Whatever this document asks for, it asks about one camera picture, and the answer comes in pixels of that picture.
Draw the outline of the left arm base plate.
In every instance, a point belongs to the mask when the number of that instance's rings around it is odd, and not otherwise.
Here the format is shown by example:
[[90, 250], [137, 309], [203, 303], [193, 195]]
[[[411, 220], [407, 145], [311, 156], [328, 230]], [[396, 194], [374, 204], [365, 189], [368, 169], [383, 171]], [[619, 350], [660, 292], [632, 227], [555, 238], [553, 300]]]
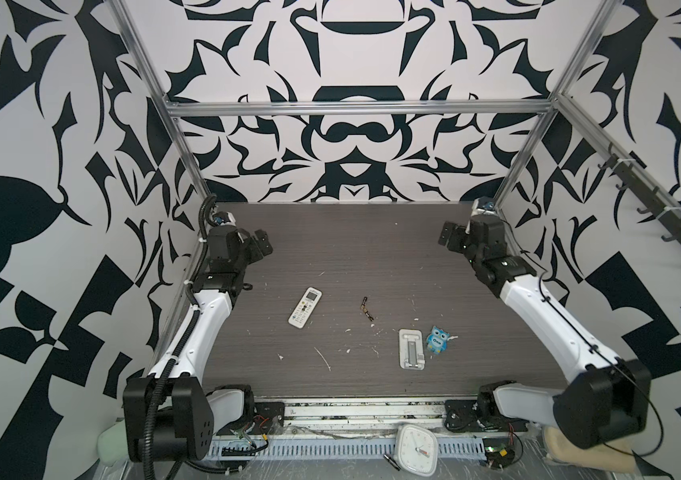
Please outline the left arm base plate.
[[255, 436], [276, 433], [284, 423], [284, 416], [286, 416], [284, 402], [256, 401], [252, 406], [246, 407], [242, 418], [222, 426], [216, 430], [216, 435], [234, 435], [240, 431]]

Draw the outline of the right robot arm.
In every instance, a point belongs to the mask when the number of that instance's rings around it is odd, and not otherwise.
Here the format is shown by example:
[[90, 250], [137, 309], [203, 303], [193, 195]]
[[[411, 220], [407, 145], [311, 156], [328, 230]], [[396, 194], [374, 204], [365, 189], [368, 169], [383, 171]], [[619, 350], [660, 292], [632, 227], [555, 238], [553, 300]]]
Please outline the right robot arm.
[[506, 243], [506, 225], [476, 214], [468, 225], [446, 222], [440, 245], [463, 256], [475, 277], [517, 314], [552, 355], [566, 388], [518, 382], [484, 386], [480, 404], [493, 416], [557, 428], [580, 449], [638, 434], [652, 412], [651, 374], [599, 341], [545, 288], [542, 278]]

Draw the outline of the white remote control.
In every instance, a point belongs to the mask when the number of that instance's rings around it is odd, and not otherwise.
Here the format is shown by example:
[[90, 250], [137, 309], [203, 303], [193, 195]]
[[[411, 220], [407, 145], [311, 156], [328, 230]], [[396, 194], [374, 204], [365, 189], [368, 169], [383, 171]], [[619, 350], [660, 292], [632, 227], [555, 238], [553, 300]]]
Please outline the white remote control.
[[308, 319], [312, 316], [312, 312], [316, 309], [316, 305], [320, 302], [320, 299], [322, 299], [322, 292], [316, 288], [308, 287], [306, 292], [304, 292], [304, 295], [302, 295], [302, 298], [300, 298], [300, 301], [298, 301], [298, 305], [296, 305], [296, 308], [294, 308], [294, 311], [290, 314], [288, 324], [298, 329], [304, 328], [306, 323], [308, 323]]

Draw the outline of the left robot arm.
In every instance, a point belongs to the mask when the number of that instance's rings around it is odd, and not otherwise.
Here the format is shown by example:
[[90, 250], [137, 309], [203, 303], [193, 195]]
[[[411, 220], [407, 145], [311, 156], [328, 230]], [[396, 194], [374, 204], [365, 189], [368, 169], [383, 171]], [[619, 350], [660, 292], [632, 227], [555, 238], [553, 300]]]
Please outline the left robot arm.
[[272, 254], [264, 230], [248, 233], [233, 225], [210, 229], [202, 257], [184, 293], [190, 308], [160, 361], [124, 389], [128, 456], [146, 467], [160, 461], [200, 460], [212, 437], [240, 429], [254, 418], [250, 386], [202, 388], [208, 358], [222, 325], [246, 291], [246, 268]]

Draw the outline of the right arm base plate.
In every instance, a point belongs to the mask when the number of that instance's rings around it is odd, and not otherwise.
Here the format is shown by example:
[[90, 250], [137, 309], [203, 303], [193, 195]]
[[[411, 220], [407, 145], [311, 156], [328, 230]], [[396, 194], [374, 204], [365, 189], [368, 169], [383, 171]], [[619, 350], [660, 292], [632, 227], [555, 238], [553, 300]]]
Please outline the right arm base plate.
[[487, 417], [480, 417], [475, 400], [446, 400], [444, 428], [452, 433], [492, 432], [497, 430]]

